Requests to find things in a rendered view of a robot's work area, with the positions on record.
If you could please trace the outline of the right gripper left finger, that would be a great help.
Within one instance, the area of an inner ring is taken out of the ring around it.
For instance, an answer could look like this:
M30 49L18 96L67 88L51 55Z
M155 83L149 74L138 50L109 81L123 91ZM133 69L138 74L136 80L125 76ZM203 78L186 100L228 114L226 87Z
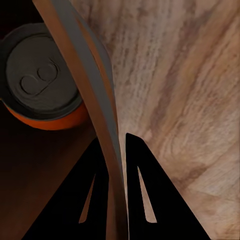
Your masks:
M87 218L79 223L93 179ZM97 137L22 240L106 240L108 192L109 173Z

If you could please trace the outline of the can of soda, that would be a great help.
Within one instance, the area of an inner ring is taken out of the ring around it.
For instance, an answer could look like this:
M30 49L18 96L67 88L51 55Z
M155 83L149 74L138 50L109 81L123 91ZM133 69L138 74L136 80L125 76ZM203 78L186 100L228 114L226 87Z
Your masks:
M0 41L12 30L26 23L33 22L24 15L0 9Z
M31 21L0 41L0 99L12 115L41 130L63 130L89 120L47 25Z

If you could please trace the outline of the trash can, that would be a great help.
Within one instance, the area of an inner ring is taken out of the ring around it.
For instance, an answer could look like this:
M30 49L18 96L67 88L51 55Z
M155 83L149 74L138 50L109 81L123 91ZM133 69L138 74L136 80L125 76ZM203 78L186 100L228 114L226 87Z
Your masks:
M0 98L0 240L22 240L91 142L98 138L109 183L105 240L129 240L125 184L109 54L69 0L0 0L0 10L44 22L90 119L69 128L28 125ZM87 220L92 181L79 223Z

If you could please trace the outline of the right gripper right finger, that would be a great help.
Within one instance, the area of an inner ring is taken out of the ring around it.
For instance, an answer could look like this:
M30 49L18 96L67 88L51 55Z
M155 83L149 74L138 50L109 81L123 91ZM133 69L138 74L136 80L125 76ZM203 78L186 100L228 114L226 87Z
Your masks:
M145 141L125 136L129 240L211 240ZM146 220L140 169L157 223Z

